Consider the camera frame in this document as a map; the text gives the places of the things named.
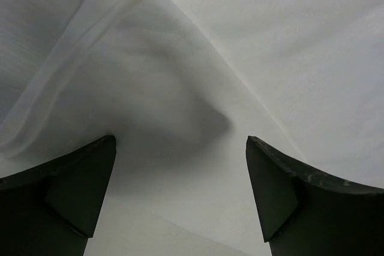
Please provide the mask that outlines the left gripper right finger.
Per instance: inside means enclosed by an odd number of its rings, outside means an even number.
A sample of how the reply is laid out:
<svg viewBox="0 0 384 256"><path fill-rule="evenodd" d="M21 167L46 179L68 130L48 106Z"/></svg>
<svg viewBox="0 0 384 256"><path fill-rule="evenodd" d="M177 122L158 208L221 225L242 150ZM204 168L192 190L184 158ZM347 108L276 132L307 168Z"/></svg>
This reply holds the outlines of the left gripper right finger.
<svg viewBox="0 0 384 256"><path fill-rule="evenodd" d="M246 159L273 255L383 254L383 189L325 173L254 136Z"/></svg>

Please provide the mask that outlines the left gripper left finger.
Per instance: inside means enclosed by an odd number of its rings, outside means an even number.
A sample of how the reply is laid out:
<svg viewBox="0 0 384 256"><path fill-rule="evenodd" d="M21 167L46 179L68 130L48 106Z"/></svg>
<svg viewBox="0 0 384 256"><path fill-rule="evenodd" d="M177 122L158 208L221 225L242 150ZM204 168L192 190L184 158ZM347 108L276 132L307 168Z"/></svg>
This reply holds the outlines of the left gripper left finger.
<svg viewBox="0 0 384 256"><path fill-rule="evenodd" d="M116 157L106 135L1 179L1 255L83 255Z"/></svg>

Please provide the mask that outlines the white printed t-shirt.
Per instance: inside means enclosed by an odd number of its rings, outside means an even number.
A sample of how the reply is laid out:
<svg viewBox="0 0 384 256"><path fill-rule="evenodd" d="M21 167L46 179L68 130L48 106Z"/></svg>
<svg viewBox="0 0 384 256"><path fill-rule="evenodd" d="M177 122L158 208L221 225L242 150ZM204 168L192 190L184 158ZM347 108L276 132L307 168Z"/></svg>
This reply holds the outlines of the white printed t-shirt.
<svg viewBox="0 0 384 256"><path fill-rule="evenodd" d="M383 0L1 0L1 175L106 134L86 255L269 255L249 136L383 187Z"/></svg>

